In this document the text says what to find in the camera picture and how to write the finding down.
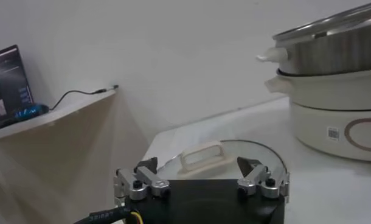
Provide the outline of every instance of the lid handle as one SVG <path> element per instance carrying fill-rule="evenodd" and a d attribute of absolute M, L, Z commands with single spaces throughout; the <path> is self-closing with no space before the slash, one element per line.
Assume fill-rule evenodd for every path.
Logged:
<path fill-rule="evenodd" d="M 288 60 L 288 52 L 283 47 L 272 47 L 266 50 L 264 54 L 256 56 L 256 59 L 260 62 L 280 63 Z"/>
<path fill-rule="evenodd" d="M 291 94 L 294 91 L 293 84 L 279 76 L 269 79 L 264 84 L 270 93 Z"/>
<path fill-rule="evenodd" d="M 203 152 L 214 147 L 219 149 L 218 154 L 205 153 L 207 155 L 206 158 L 202 158 L 194 163 L 187 162 L 187 158 L 190 158 L 190 156 L 196 154 L 202 155 Z M 207 142 L 205 144 L 198 145 L 197 147 L 190 150 L 185 150 L 181 153 L 180 163 L 182 165 L 182 169 L 179 171 L 178 175 L 180 177 L 187 178 L 206 170 L 229 164 L 232 161 L 234 161 L 234 158 L 229 156 L 224 151 L 222 143 L 220 141 Z"/>

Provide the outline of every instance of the white countertop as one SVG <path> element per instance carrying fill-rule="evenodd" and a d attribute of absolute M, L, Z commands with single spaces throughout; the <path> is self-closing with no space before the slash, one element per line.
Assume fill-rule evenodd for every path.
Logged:
<path fill-rule="evenodd" d="M 292 134 L 288 99 L 236 111 L 158 134 L 144 159 L 162 166 L 184 149 L 220 139 L 248 139 L 275 149 L 291 172 L 286 223 L 371 223 L 371 163 L 330 156 Z"/>

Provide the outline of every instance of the laptop screen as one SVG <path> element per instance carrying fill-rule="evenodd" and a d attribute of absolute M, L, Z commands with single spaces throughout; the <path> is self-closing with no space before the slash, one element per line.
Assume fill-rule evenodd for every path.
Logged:
<path fill-rule="evenodd" d="M 0 121 L 33 99 L 17 46 L 0 51 Z"/>

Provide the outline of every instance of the glass lid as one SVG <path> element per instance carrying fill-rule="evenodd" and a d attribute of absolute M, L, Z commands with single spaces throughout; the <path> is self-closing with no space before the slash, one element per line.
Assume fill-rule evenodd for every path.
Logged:
<path fill-rule="evenodd" d="M 187 149 L 158 169 L 165 180 L 177 179 L 239 179 L 246 166 L 263 164 L 269 170 L 286 165 L 281 157 L 266 145 L 247 140 L 212 141 Z"/>
<path fill-rule="evenodd" d="M 329 36 L 371 25 L 371 3 L 304 24 L 273 36 L 277 41 L 307 35 Z"/>

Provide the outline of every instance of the black cable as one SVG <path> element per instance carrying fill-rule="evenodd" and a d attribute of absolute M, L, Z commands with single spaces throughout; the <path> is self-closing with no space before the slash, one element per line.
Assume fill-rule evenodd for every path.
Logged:
<path fill-rule="evenodd" d="M 92 212 L 88 217 L 81 219 L 75 224 L 110 224 L 130 215 L 131 210 L 126 207 L 118 207 L 100 212 Z"/>
<path fill-rule="evenodd" d="M 256 144 L 256 145 L 259 145 L 259 146 L 262 146 L 268 150 L 270 150 L 271 152 L 273 152 L 278 158 L 279 160 L 282 162 L 283 164 L 283 167 L 285 169 L 285 172 L 287 173 L 288 172 L 288 169 L 287 169 L 287 165 L 285 164 L 283 158 L 272 148 L 270 148 L 269 146 L 267 145 L 264 145 L 260 142 L 255 142 L 255 141 L 251 141 L 251 140 L 243 140 L 243 139 L 229 139 L 229 140 L 221 140 L 221 142 L 248 142 L 248 143 L 253 143 L 253 144 Z"/>
<path fill-rule="evenodd" d="M 119 87 L 118 85 L 114 85 L 111 89 L 117 89 L 118 87 Z M 84 92 L 84 91 L 80 91 L 80 90 L 69 90 L 68 92 L 64 93 L 63 96 L 57 101 L 57 103 L 52 108 L 50 108 L 49 110 L 56 109 L 56 107 L 61 103 L 61 101 L 64 99 L 64 97 L 66 97 L 66 95 L 68 95 L 70 93 L 81 93 L 81 94 L 86 94 L 86 95 L 95 95 L 95 94 L 99 94 L 99 93 L 105 93 L 105 92 L 107 92 L 108 90 L 111 90 L 111 89 L 98 89 L 98 90 L 93 91 L 93 92 Z"/>

